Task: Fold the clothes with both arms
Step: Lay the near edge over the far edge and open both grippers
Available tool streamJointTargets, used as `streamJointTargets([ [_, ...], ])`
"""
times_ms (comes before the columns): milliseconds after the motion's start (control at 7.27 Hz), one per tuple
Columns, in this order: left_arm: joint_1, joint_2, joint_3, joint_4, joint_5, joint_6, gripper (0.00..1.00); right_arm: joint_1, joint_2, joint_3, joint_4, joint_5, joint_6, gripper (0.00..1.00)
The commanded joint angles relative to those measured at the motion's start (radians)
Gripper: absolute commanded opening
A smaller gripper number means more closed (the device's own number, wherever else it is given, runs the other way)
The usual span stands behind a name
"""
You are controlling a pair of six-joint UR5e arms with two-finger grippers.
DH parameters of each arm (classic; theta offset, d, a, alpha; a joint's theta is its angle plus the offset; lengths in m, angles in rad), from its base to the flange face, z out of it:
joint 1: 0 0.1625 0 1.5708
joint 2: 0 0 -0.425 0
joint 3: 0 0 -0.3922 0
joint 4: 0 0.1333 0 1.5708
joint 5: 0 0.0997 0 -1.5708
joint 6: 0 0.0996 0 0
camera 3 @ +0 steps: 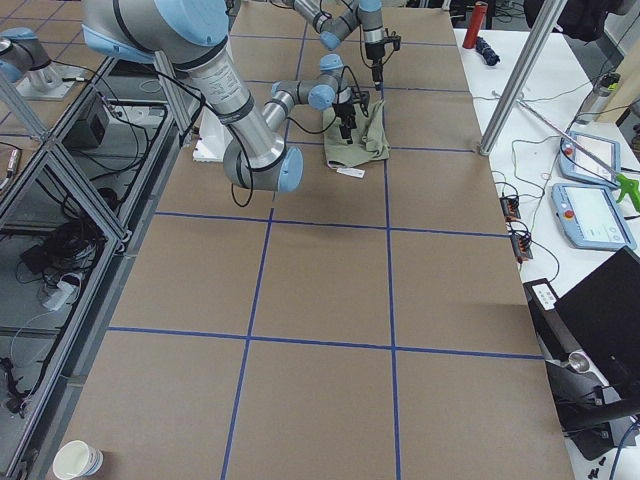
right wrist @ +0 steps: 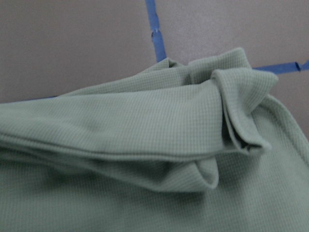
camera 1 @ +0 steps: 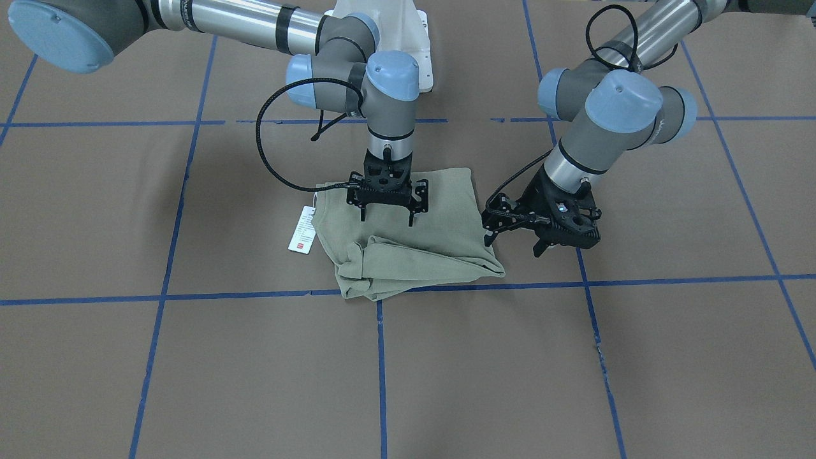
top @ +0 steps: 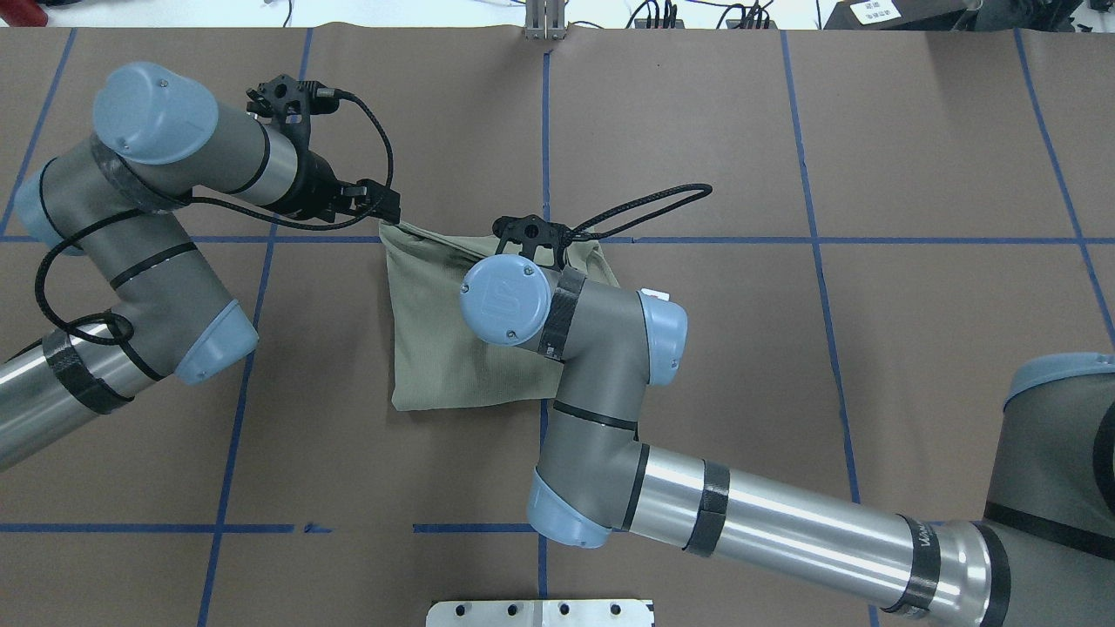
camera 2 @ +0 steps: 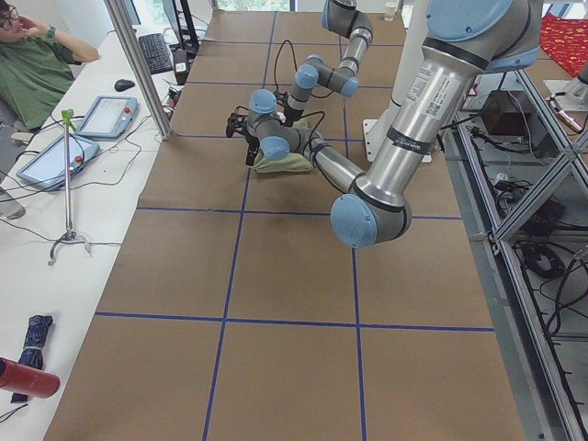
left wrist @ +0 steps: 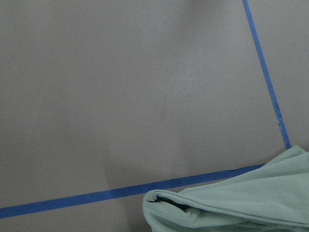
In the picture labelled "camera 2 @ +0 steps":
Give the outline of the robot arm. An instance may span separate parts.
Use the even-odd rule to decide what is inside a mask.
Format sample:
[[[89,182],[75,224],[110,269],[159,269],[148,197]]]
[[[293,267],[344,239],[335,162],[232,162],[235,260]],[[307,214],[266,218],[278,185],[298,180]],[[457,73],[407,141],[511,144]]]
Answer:
[[[536,61],[541,14],[538,1],[430,2],[423,13],[423,60],[375,160],[363,170],[317,130],[294,127],[316,86],[346,97],[355,93],[360,63],[373,40],[371,22],[355,2],[328,1],[322,25],[349,42],[340,64],[307,58],[290,92],[277,97],[266,89],[254,91],[247,113],[229,116],[226,133],[245,137],[249,161],[257,156],[278,161],[298,153],[318,168],[340,191],[331,224],[345,245],[363,248],[394,240],[411,225],[404,191],[436,135],[462,105],[476,76],[515,71]]]
[[[297,68],[293,86],[283,101],[288,127],[301,119],[316,86],[344,97],[353,96],[359,87],[360,64],[374,38],[370,19],[355,1],[329,0],[323,6],[322,27],[347,39],[348,45],[336,65],[312,54]]]

